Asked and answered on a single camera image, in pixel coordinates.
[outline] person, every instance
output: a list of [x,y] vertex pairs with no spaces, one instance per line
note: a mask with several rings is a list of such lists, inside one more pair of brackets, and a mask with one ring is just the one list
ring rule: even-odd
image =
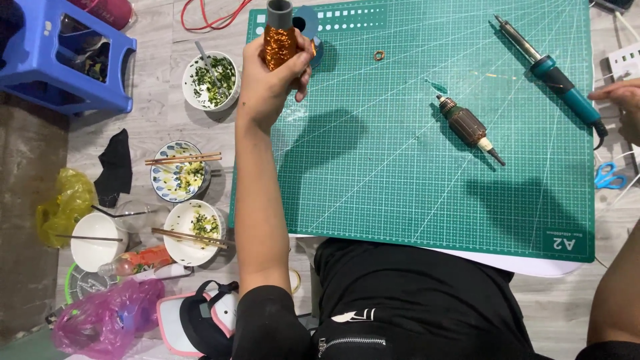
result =
[[[296,318],[289,237],[269,138],[291,89],[300,102],[311,76],[310,42],[270,72],[262,37],[243,53],[236,120],[236,244],[241,299],[233,360],[548,359],[536,354],[509,282],[513,273],[404,245],[330,238],[314,258],[322,294],[311,335]],[[640,81],[590,95],[640,123]],[[587,359],[639,359],[640,227],[597,289]]]

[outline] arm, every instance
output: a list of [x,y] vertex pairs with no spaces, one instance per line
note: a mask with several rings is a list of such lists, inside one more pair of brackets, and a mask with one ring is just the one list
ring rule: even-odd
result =
[[301,52],[270,72],[260,58],[263,37],[243,52],[242,89],[236,120],[236,246],[240,295],[262,285],[289,293],[289,236],[271,150],[270,129],[291,88],[307,94],[311,43],[298,36]]
[[[589,98],[622,107],[620,131],[640,145],[640,79],[615,83]],[[600,280],[591,306],[587,344],[612,340],[640,343],[640,221]]]

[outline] bowl of food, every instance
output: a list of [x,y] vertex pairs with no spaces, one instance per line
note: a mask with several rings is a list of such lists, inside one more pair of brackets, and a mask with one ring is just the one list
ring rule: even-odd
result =
[[221,111],[233,105],[240,94],[240,76],[230,57],[217,51],[206,53],[211,68],[216,73],[218,86],[202,56],[198,55],[182,76],[182,93],[194,107],[204,111]]
[[110,263],[122,254],[129,243],[129,234],[119,229],[112,218],[102,213],[86,215],[76,224],[74,236],[113,238],[122,241],[71,239],[71,254],[82,270],[98,271],[102,264]]
[[[178,233],[206,236],[224,240],[227,233],[225,219],[219,210],[200,200],[189,200],[179,204],[166,218],[165,230]],[[219,247],[207,246],[189,240],[163,235],[164,245],[176,262],[185,266],[198,266],[215,255]]]
[[[190,142],[170,142],[158,150],[154,159],[199,155]],[[183,202],[202,193],[211,182],[211,168],[206,161],[151,165],[151,185],[156,194],[168,202]]]

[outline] pink plastic bag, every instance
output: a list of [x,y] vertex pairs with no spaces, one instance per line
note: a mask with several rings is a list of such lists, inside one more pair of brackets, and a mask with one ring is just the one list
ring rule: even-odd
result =
[[163,297],[164,284],[158,279],[127,280],[93,293],[65,308],[53,328],[53,343],[69,354],[119,360],[135,334],[158,326],[156,303]]

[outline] hand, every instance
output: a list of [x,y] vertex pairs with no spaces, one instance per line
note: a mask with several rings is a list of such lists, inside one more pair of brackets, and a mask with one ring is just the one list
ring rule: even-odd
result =
[[613,83],[589,94],[591,100],[611,100],[624,110],[620,134],[626,141],[640,146],[640,79]]
[[297,29],[296,38],[299,53],[273,72],[269,71],[260,56],[264,48],[264,35],[244,47],[238,122],[253,122],[268,132],[280,116],[291,90],[297,90],[298,102],[307,96],[307,85],[311,78],[309,61],[313,51],[311,41]]

